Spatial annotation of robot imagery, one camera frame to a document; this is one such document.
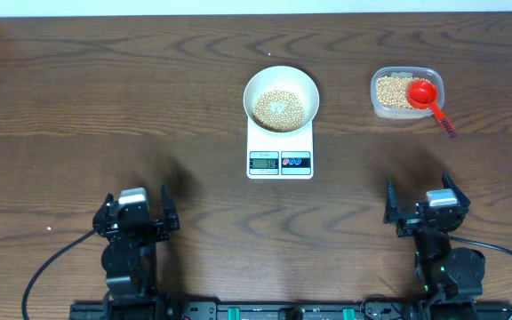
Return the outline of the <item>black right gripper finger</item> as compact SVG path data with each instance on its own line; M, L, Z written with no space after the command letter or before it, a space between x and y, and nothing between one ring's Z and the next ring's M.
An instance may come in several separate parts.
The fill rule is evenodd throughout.
M387 181L387 195L383 222L385 224L396 223L399 216L398 202L396 199L396 190L393 183Z
M448 172L443 172L442 174L442 183L444 188L451 189L453 194L458 199L460 206L469 207L470 206L470 200L466 197L466 195L457 187L457 185L454 183L452 177Z

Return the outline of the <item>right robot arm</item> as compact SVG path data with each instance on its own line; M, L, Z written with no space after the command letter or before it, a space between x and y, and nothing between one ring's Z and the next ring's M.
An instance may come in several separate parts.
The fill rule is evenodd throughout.
M394 224L397 236L414 239L415 273L426 291L404 314L409 319L477 319L475 297L484 292L485 257L478 250L452 248L449 234L464 221L470 200L446 172L442 183L413 212L399 211L396 189L387 183L383 222Z

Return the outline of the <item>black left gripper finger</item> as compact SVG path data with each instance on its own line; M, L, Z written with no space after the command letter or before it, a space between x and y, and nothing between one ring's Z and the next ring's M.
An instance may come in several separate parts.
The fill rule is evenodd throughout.
M112 203L114 203L114 196L111 193L107 193L104 202L92 218L92 228L100 236L103 236L105 233L106 224L109 216L109 210L111 208Z
M177 209L173 200L169 197L165 185L161 187L161 197L163 212L165 214L165 223L169 231L177 231L180 229L180 220Z

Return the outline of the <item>red plastic scoop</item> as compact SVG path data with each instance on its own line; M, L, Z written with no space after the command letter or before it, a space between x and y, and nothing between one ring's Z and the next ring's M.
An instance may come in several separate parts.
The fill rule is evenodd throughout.
M406 99L416 109L429 109L449 138L455 138L457 133L451 121L440 107L438 107L437 88L425 80L411 82L406 91Z

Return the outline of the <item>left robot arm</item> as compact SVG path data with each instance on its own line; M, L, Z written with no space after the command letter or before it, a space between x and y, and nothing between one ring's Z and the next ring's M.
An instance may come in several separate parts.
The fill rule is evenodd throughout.
M107 195L92 219L98 235L108 240L101 255L108 295L103 319L173 319L167 293L158 289L156 245L168 241L180 221L166 187L161 187L163 218L150 217L144 188Z

